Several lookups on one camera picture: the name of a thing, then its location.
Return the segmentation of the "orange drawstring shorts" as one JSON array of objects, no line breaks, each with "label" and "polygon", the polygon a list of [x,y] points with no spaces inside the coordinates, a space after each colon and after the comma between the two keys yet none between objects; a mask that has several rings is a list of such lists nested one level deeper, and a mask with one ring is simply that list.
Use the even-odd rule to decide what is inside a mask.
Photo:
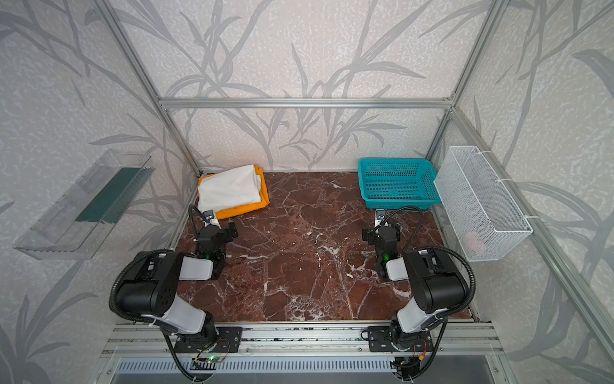
[{"label": "orange drawstring shorts", "polygon": [[[223,210],[223,211],[219,211],[216,214],[218,219],[228,219],[228,218],[232,218],[241,214],[246,214],[252,211],[256,211],[262,208],[265,208],[266,206],[268,206],[270,204],[270,198],[268,195],[268,190],[266,187],[266,183],[265,183],[265,179],[264,179],[264,172],[263,169],[260,168],[258,165],[254,165],[256,166],[256,172],[257,174],[260,176],[261,181],[262,181],[262,188],[260,191],[260,196],[262,198],[262,200],[260,201],[260,203],[253,203],[253,204],[248,204],[248,205],[244,205],[244,206],[239,206],[236,208],[231,208],[231,209],[227,209],[227,210]],[[198,185],[199,182],[208,177],[208,176],[203,176],[200,177],[200,179],[198,179]]]}]

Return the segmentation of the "white garment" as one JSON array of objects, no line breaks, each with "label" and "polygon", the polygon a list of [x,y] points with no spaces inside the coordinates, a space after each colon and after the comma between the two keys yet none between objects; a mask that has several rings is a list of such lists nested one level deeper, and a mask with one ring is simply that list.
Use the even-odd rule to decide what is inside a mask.
[{"label": "white garment", "polygon": [[262,181],[256,166],[247,165],[210,175],[199,182],[198,209],[215,213],[260,203]]}]

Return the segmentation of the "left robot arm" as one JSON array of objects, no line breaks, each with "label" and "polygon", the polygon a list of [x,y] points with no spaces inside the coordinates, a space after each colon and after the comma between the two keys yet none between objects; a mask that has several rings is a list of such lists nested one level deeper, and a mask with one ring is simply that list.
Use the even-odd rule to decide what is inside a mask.
[{"label": "left robot arm", "polygon": [[112,285],[110,310],[126,320],[156,325],[165,334],[216,341],[213,316],[179,297],[177,288],[181,281],[219,279],[226,245],[237,237],[234,223],[227,228],[214,223],[197,235],[195,254],[164,249],[138,253]]}]

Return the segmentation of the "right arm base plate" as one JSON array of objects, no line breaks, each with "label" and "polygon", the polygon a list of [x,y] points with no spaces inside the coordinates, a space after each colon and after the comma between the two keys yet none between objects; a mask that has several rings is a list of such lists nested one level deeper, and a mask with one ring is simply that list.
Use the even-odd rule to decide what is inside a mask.
[{"label": "right arm base plate", "polygon": [[405,333],[392,324],[369,326],[361,331],[360,337],[368,342],[370,352],[419,352],[426,354],[434,349],[430,332]]}]

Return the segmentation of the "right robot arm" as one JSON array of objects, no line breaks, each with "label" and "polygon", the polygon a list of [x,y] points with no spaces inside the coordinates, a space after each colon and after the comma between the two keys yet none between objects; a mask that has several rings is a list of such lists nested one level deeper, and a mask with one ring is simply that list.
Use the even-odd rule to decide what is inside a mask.
[{"label": "right robot arm", "polygon": [[396,227],[362,231],[362,239],[376,251],[377,274],[384,280],[409,282],[412,298],[390,325],[390,338],[396,344],[462,312],[476,294],[475,273],[463,256],[443,246],[399,251],[400,238]]}]

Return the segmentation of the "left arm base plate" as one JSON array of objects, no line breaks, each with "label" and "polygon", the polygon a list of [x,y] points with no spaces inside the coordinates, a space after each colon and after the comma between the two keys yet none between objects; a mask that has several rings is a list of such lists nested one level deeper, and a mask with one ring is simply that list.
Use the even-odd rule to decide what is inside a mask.
[{"label": "left arm base plate", "polygon": [[240,326],[217,327],[211,335],[179,334],[174,351],[179,354],[197,353],[238,353],[243,328]]}]

